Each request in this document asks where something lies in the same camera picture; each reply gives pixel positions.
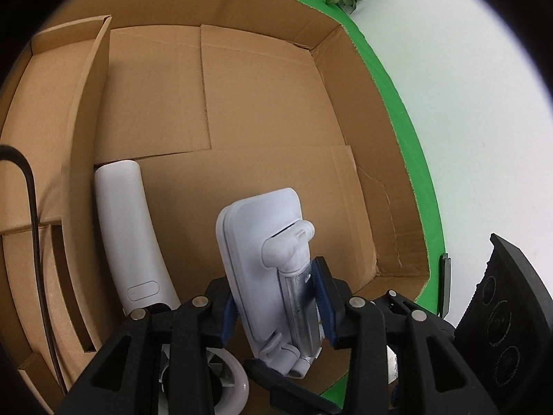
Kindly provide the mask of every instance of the white plastic part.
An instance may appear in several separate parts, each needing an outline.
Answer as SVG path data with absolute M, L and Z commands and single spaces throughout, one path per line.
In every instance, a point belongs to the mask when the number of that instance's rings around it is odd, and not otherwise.
M 306 220 L 299 220 L 283 232 L 263 243 L 261 258 L 267 268 L 277 268 L 284 276 L 297 276 L 311 262 L 309 240 L 315 235 L 315 227 Z
M 311 357 L 300 357 L 290 369 L 288 373 L 290 377 L 303 379 L 311 367 L 312 360 L 313 358 Z
M 125 315 L 179 297 L 159 250 L 144 194 L 140 166 L 132 160 L 96 170 L 96 205 L 111 275 Z
M 248 396 L 250 395 L 250 382 L 244 368 L 238 359 L 227 350 L 218 348 L 206 348 L 206 350 L 211 356 L 214 354 L 219 357 L 230 372 L 230 379 L 225 378 L 225 381 L 221 380 L 223 393 L 221 400 L 214 407 L 215 415 L 240 414 L 244 410 L 245 404 L 248 402 Z M 168 366 L 169 364 L 166 363 L 161 374 L 165 372 Z M 159 394 L 158 413 L 159 415 L 169 414 L 167 397 L 162 392 Z
M 217 219 L 221 257 L 253 355 L 283 375 L 301 354 L 292 343 L 279 273 L 295 278 L 308 272 L 308 242 L 314 232 L 313 225 L 302 220 L 298 195 L 291 188 L 237 201 Z M 320 341 L 316 307 L 312 309 Z M 291 377 L 305 376 L 313 358 L 306 359 Z
M 386 345 L 386 356 L 388 356 L 388 384 L 394 382 L 398 375 L 397 372 L 397 356 L 392 349 Z

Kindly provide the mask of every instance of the metal screw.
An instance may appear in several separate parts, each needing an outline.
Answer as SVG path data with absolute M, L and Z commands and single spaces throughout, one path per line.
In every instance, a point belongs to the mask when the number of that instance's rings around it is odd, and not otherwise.
M 353 296 L 352 298 L 349 298 L 349 305 L 360 309 L 361 307 L 365 306 L 365 300 L 358 296 Z
M 194 307 L 205 307 L 209 303 L 209 300 L 206 296 L 197 296 L 192 300 L 192 305 Z
M 146 311 L 144 309 L 134 309 L 131 312 L 131 318 L 135 321 L 142 320 L 146 316 Z
M 424 321 L 427 319 L 427 313 L 418 309 L 411 312 L 411 316 L 413 317 L 413 320 L 416 321 Z

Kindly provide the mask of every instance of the white oval button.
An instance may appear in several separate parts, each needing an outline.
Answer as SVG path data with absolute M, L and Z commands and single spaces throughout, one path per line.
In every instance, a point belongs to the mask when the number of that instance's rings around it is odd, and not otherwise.
M 131 301 L 138 301 L 139 299 L 156 295 L 158 292 L 158 283 L 156 281 L 148 281 L 144 282 L 144 284 L 138 284 L 129 288 L 129 290 L 126 291 L 126 296 Z

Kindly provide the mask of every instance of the cardboard flap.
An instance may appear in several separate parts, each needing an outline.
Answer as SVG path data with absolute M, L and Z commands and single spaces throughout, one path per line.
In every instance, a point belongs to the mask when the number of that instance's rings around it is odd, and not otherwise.
M 113 15 L 113 28 L 202 24 L 251 31 L 315 48 L 338 23 L 296 0 L 67 0 L 46 26 Z
M 298 193 L 304 218 L 315 226 L 312 256 L 325 256 L 336 278 L 361 288 L 374 276 L 375 263 L 359 181 L 346 160 L 346 147 L 310 147 L 198 151 L 138 161 L 161 253 L 181 301 L 225 274 L 215 236 L 219 212 L 283 187 Z M 360 270 L 366 270 L 362 277 Z
M 314 49 L 313 57 L 355 157 L 371 225 L 379 227 L 374 233 L 379 271 L 427 276 L 426 245 L 411 181 L 363 59 L 342 27 Z
M 215 26 L 201 46 L 213 149 L 344 145 L 309 51 Z
M 96 164 L 210 148 L 199 28 L 111 31 L 96 133 Z

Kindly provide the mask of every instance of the circular vent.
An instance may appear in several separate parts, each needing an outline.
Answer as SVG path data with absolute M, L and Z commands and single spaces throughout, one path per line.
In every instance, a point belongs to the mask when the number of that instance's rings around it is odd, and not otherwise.
M 507 300 L 500 301 L 491 311 L 486 326 L 486 339 L 492 346 L 499 345 L 511 327 L 512 312 Z
M 496 279 L 493 276 L 488 277 L 482 289 L 482 304 L 487 306 L 491 303 L 493 296 L 496 294 Z
M 516 346 L 509 346 L 501 353 L 493 373 L 498 387 L 508 384 L 513 379 L 519 363 L 521 363 L 521 352 Z

